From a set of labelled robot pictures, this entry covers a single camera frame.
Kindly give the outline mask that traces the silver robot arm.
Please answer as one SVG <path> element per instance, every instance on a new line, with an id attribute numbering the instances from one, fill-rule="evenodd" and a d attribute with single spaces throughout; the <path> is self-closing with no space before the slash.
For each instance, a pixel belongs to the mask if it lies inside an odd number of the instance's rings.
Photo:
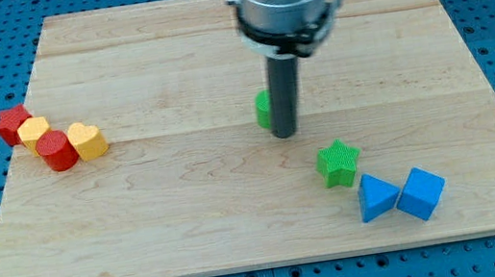
<path id="1" fill-rule="evenodd" d="M 226 0 L 249 48 L 277 60 L 307 58 L 326 39 L 342 0 Z"/>

